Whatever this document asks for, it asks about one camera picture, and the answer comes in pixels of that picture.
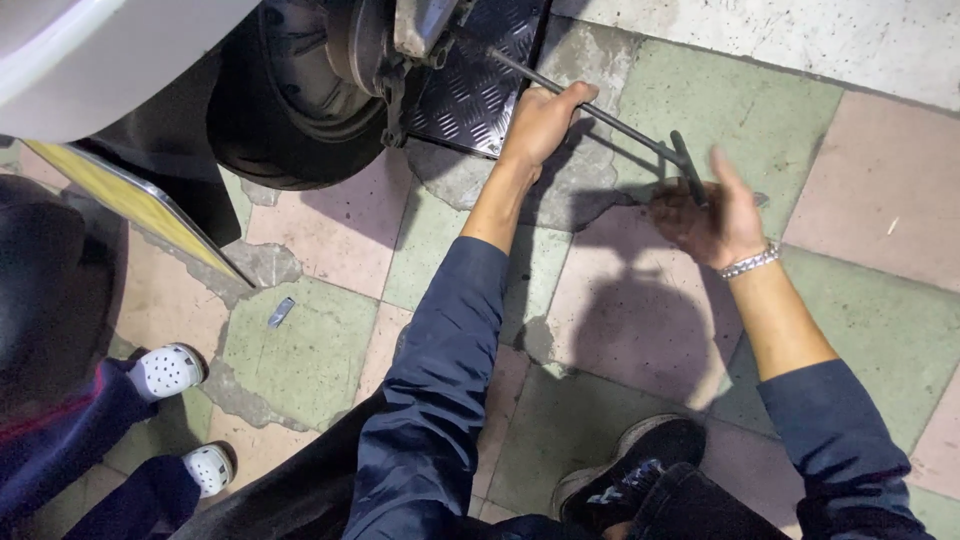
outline navy blue jacket sleeve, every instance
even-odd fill
[[[383,381],[387,411],[360,435],[343,538],[453,538],[467,514],[503,316],[507,255],[457,238]]]
[[[804,538],[932,538],[908,507],[903,477],[910,462],[843,360],[774,377],[758,389],[804,478],[806,497],[797,505]]]

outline floor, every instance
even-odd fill
[[[960,537],[960,120],[570,18],[548,31],[550,76],[584,73],[603,107],[646,134],[680,130],[695,156],[724,145],[816,320],[911,456],[914,512]],[[707,474],[799,538],[803,485],[730,293],[646,215],[660,165],[589,122],[559,154],[523,210],[471,515],[545,513],[557,481],[604,462],[621,431],[680,411],[708,428]],[[63,187],[29,151],[3,157]],[[203,441],[235,448],[239,489],[369,395],[490,167],[412,141],[321,191],[225,173],[245,232],[225,251],[253,291],[131,228],[113,353],[183,341],[210,378],[50,503],[46,533],[147,457]],[[285,297],[297,305],[270,330]]]

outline diamond plate metal sheet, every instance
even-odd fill
[[[547,0],[478,0],[464,26],[531,65]],[[411,117],[413,136],[490,158],[500,155],[523,78],[470,47],[454,44],[430,74]]]

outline metal watch band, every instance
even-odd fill
[[[722,270],[718,270],[720,277],[724,280],[731,280],[748,270],[753,270],[780,258],[780,243],[769,239],[767,242],[767,249],[763,250],[760,255],[735,262]]]

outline foot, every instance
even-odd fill
[[[229,454],[216,443],[203,445],[185,455],[183,466],[200,486],[201,499],[213,497],[233,481],[233,464]]]
[[[554,517],[598,536],[632,521],[660,475],[677,463],[700,465],[706,447],[703,427],[683,416],[662,414],[634,424],[620,436],[611,463],[560,481]]]
[[[127,377],[143,399],[155,402],[200,384],[205,373],[197,353],[182,343],[171,343],[140,358]]]

